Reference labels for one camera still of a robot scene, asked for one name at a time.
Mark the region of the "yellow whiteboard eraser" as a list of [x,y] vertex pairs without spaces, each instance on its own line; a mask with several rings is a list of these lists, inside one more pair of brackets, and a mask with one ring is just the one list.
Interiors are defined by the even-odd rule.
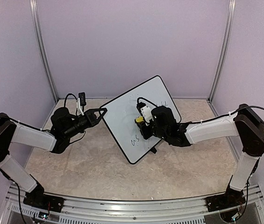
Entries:
[[138,123],[143,123],[145,122],[144,118],[142,116],[139,116],[135,119],[135,123],[138,124]]

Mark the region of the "black framed whiteboard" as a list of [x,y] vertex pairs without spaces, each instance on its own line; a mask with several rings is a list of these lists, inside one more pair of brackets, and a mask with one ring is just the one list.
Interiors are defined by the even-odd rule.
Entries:
[[137,110],[139,97],[157,106],[164,105],[171,108],[176,121],[182,121],[168,89],[158,75],[102,105],[102,108],[107,109],[103,121],[130,164],[136,164],[161,141],[160,138],[154,136],[145,140],[141,135],[135,123],[135,119],[140,116]]

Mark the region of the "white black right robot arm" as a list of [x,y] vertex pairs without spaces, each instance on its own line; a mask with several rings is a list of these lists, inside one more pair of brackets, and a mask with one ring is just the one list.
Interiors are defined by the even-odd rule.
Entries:
[[264,154],[264,121],[247,104],[241,104],[226,115],[186,123],[178,123],[172,110],[163,105],[151,109],[140,102],[136,108],[140,116],[135,123],[145,140],[153,136],[175,147],[189,147],[205,140],[240,137],[242,154],[220,199],[225,207],[231,207],[242,199],[243,189]]

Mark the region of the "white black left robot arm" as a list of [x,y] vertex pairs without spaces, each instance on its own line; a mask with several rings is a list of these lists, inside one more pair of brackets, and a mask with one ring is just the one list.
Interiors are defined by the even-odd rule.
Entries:
[[71,138],[95,127],[107,113],[106,108],[88,109],[81,115],[60,107],[51,116],[52,127],[42,130],[0,113],[0,171],[26,192],[24,203],[42,208],[48,203],[43,186],[20,165],[9,152],[12,143],[36,147],[61,154],[72,144]]

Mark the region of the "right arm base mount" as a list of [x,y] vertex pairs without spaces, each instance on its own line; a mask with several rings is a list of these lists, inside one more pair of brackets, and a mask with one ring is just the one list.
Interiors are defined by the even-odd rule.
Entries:
[[224,193],[220,195],[209,196],[205,198],[205,201],[208,212],[224,210],[246,203],[246,199],[242,193],[238,195]]

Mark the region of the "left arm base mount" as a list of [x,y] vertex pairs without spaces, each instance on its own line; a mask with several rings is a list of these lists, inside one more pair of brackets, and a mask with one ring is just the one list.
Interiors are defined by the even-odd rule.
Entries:
[[46,195],[44,193],[26,193],[23,203],[42,210],[61,213],[64,199],[62,197]]

